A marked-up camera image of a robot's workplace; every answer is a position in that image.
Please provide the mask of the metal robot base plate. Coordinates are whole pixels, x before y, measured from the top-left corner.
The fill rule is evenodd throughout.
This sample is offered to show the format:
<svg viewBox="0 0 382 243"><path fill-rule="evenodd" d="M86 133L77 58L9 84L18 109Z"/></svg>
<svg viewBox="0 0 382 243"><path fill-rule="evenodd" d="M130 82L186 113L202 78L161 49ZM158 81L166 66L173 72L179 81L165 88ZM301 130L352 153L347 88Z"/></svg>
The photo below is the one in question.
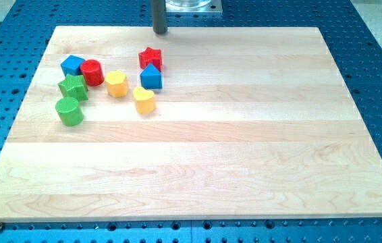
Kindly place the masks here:
<svg viewBox="0 0 382 243"><path fill-rule="evenodd" d="M223 13L222 0L166 0L169 14L214 14Z"/></svg>

